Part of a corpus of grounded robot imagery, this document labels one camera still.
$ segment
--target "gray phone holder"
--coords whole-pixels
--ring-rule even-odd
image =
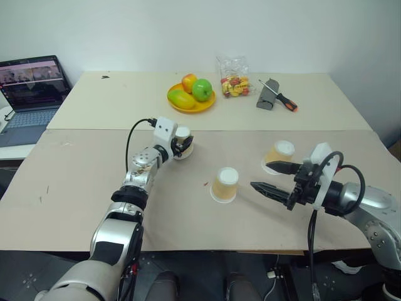
[[[266,85],[268,85],[270,88],[272,88],[274,91],[278,93],[279,83],[277,81],[272,80],[270,78],[266,82]],[[275,102],[276,102],[275,94],[269,89],[267,89],[265,86],[263,86],[262,92],[259,96],[256,106],[258,108],[264,108],[265,110],[272,110]]]

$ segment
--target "orange screwdriver handle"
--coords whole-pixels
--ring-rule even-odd
[[[283,94],[281,94],[281,93],[277,94],[276,98],[278,100],[280,100],[283,103],[283,105],[286,106],[286,108],[288,110],[293,111],[293,112],[298,111],[298,106],[292,100],[284,97]]]

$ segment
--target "white wall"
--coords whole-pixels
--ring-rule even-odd
[[[0,0],[0,61],[56,54],[72,83],[83,70],[214,71],[216,54],[246,55],[251,71],[328,72],[388,143],[400,15],[399,0]]]

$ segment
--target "laptop keyboard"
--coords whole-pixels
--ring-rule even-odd
[[[15,127],[31,127],[34,125],[47,125],[56,112],[57,109],[17,113],[8,122],[7,128],[12,129]]]

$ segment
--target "white cable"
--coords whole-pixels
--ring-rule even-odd
[[[280,255],[277,254],[277,259],[276,259],[276,264],[275,264],[275,266],[276,266],[277,263],[278,263],[279,256],[280,256]],[[277,278],[274,279],[273,286],[272,286],[272,287],[270,288],[270,290],[264,295],[263,301],[266,301],[267,298],[268,298],[268,296],[273,292],[274,288],[276,287],[276,280],[277,280]]]

